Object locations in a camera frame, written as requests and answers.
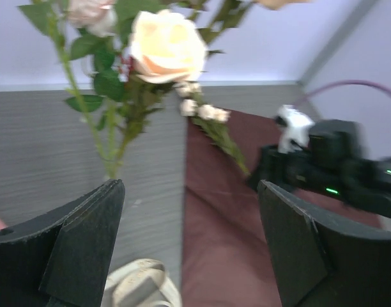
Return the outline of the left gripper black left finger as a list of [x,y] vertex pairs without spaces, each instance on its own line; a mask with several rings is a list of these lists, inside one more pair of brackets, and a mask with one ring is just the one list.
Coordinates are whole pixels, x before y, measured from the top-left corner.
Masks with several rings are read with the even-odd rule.
[[0,230],[0,306],[100,306],[125,186],[108,180]]

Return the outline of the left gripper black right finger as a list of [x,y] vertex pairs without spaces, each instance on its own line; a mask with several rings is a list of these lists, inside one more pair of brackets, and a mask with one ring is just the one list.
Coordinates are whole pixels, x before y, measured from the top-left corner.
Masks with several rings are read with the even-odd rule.
[[283,306],[391,306],[391,232],[260,181],[261,220]]

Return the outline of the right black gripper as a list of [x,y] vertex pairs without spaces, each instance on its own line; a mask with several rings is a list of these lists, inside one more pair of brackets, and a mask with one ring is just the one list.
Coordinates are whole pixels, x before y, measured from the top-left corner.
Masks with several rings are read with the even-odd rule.
[[310,164],[313,151],[310,148],[300,147],[288,153],[280,153],[278,145],[266,145],[259,150],[259,159],[255,169],[246,179],[246,185],[257,192],[261,180],[269,181],[287,192],[297,189],[314,191],[314,187],[296,178],[294,171],[303,170]]

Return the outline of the cream ribbon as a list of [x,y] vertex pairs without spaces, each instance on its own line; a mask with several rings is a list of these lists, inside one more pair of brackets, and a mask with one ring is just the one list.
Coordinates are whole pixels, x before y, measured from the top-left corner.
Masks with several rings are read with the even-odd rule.
[[113,306],[183,306],[166,266],[150,258],[134,260],[110,273],[104,291],[111,291]]

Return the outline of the dark red wrapping paper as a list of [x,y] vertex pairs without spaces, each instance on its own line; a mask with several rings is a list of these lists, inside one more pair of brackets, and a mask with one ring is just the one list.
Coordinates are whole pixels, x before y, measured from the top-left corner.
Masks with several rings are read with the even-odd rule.
[[280,306],[256,193],[195,124],[187,130],[185,306]]

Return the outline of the small pink bud spray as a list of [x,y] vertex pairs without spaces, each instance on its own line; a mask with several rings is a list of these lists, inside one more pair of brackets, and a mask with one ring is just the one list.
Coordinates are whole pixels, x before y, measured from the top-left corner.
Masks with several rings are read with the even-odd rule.
[[198,82],[182,81],[176,83],[174,89],[182,98],[180,114],[190,118],[191,122],[198,126],[214,145],[234,160],[244,175],[249,175],[250,171],[245,165],[244,156],[229,135],[227,123],[231,112],[205,102]]

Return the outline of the cream rose stem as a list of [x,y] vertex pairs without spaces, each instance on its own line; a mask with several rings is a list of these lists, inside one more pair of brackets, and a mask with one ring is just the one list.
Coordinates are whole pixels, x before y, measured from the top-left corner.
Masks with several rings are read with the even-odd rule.
[[225,123],[229,112],[205,104],[197,82],[208,49],[196,25],[171,10],[138,13],[131,29],[128,54],[116,54],[108,45],[94,53],[91,102],[105,109],[96,131],[107,129],[107,152],[102,155],[108,178],[116,178],[127,146],[150,124],[150,115],[163,110],[171,90],[181,97],[183,117]]

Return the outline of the pink flower stem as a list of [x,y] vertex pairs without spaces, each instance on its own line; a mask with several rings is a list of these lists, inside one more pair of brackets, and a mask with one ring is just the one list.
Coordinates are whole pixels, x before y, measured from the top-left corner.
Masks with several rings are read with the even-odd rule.
[[31,1],[17,8],[39,32],[50,38],[70,84],[70,93],[76,98],[88,127],[93,135],[100,158],[105,151],[89,114],[88,105],[80,92],[71,66],[71,55],[66,49],[65,28],[68,23],[76,28],[85,28],[91,34],[105,38],[112,34],[117,16],[114,1]]

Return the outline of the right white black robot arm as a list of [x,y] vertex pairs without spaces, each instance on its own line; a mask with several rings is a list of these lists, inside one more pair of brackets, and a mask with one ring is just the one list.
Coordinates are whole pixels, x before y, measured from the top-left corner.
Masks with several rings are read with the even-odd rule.
[[261,148],[247,179],[251,189],[265,180],[288,192],[311,191],[391,219],[391,157],[366,159],[355,122],[277,118],[277,123],[283,133],[278,144]]

